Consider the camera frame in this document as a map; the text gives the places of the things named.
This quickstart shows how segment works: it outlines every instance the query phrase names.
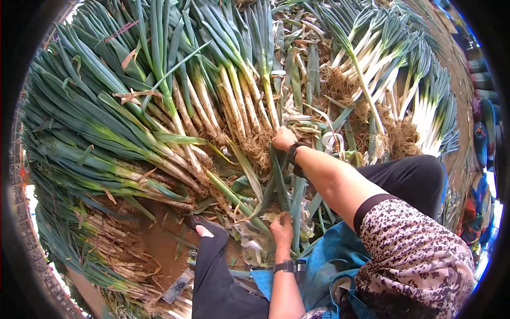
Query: red object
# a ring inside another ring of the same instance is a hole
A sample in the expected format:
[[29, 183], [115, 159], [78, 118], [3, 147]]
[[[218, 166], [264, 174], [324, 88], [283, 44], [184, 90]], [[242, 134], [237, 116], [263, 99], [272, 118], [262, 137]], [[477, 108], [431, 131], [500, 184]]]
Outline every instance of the red object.
[[468, 199], [466, 207], [464, 208], [464, 222], [473, 220], [476, 218], [476, 208], [471, 198]]

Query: blue apron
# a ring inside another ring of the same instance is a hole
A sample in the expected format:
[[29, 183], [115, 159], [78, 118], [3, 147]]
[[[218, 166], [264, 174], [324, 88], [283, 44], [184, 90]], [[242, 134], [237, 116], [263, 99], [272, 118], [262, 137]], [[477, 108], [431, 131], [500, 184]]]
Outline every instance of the blue apron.
[[[331, 291], [334, 283], [344, 277], [351, 280], [347, 300], [360, 319], [376, 319], [375, 314], [356, 297], [354, 276], [371, 256], [360, 238], [341, 222], [334, 225], [319, 239], [312, 252], [305, 257], [307, 267], [305, 277], [299, 284], [299, 292], [305, 310], [327, 307], [322, 318], [339, 319], [339, 306]], [[252, 271], [251, 275], [260, 291], [271, 301], [273, 287], [272, 271]]]

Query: foot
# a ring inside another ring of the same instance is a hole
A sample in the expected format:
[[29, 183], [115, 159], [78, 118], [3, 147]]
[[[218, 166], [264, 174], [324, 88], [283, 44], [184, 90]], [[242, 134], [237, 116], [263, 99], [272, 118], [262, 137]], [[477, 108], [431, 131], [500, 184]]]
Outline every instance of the foot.
[[209, 231], [207, 230], [207, 228], [205, 228], [204, 226], [202, 225], [197, 225], [195, 226], [195, 231], [201, 236], [201, 237], [214, 237], [214, 235]]
[[187, 215], [184, 217], [184, 223], [201, 237], [220, 236], [228, 238], [228, 233], [222, 225], [213, 223], [202, 216]]

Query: sandal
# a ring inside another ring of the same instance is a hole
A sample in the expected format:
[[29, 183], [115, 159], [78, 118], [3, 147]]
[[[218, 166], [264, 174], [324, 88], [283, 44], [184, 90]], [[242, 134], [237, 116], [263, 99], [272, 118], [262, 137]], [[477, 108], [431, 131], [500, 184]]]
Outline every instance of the sandal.
[[201, 225], [204, 226], [208, 231], [210, 231], [214, 236], [217, 235], [228, 235], [226, 229], [218, 223], [214, 223], [202, 216], [196, 215], [186, 215], [184, 216], [183, 222], [189, 229], [196, 231], [196, 226]]

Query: left hand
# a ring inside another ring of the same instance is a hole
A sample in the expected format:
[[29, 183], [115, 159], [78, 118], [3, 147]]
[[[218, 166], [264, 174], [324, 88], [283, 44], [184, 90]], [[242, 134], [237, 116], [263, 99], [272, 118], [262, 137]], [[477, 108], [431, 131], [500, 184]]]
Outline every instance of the left hand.
[[276, 249], [288, 252], [292, 243], [292, 237], [294, 236], [291, 215], [287, 212], [281, 213], [275, 217], [269, 229], [271, 234], [273, 234]]

